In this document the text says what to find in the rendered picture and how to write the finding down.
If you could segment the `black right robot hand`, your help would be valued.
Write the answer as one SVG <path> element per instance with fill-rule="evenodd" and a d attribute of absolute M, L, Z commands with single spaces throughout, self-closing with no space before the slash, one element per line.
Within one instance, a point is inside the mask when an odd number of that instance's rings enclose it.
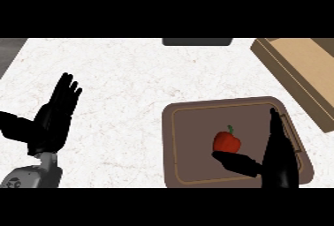
<path fill-rule="evenodd" d="M 284 135 L 284 123 L 279 113 L 270 109 L 270 136 L 261 163 L 247 155 L 214 150 L 211 156 L 220 161 L 226 170 L 248 177 L 261 176 L 261 188 L 297 188 L 298 170 L 295 151 Z"/>

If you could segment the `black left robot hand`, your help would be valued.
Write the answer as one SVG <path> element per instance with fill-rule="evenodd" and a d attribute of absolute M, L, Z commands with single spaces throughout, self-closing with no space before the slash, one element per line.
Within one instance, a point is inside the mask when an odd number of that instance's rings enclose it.
<path fill-rule="evenodd" d="M 28 144 L 29 156 L 56 153 L 62 149 L 81 92 L 78 82 L 65 72 L 34 120 L 0 111 L 0 133 L 7 139 Z"/>

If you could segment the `red bell pepper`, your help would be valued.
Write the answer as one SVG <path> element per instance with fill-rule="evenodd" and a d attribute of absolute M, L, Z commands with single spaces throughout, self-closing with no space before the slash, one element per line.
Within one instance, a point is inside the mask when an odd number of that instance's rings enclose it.
<path fill-rule="evenodd" d="M 233 127 L 228 126 L 226 132 L 219 132 L 213 141 L 213 150 L 235 154 L 239 151 L 241 141 L 233 136 Z"/>

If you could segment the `brown tray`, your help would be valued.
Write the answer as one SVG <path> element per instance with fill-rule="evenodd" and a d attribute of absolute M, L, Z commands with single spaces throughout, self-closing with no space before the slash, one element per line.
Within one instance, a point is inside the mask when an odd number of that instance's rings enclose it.
<path fill-rule="evenodd" d="M 161 113 L 164 183 L 170 188 L 259 188 L 260 177 L 228 171 L 213 158 L 219 132 L 232 132 L 241 141 L 239 153 L 263 159 L 270 135 L 270 111 L 284 121 L 285 137 L 295 149 L 298 183 L 313 179 L 313 166 L 284 104 L 270 97 L 251 97 L 167 105 Z"/>

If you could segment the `cardboard box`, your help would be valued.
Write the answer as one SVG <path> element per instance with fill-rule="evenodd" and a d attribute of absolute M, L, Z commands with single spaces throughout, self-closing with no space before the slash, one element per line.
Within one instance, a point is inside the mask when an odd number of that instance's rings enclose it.
<path fill-rule="evenodd" d="M 250 50 L 322 132 L 334 132 L 334 38 L 257 38 Z"/>

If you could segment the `dark grey appliance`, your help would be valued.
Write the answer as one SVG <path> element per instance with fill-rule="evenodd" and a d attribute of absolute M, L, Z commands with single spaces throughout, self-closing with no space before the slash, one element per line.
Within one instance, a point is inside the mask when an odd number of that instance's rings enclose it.
<path fill-rule="evenodd" d="M 230 38 L 162 38 L 164 46 L 228 46 Z"/>

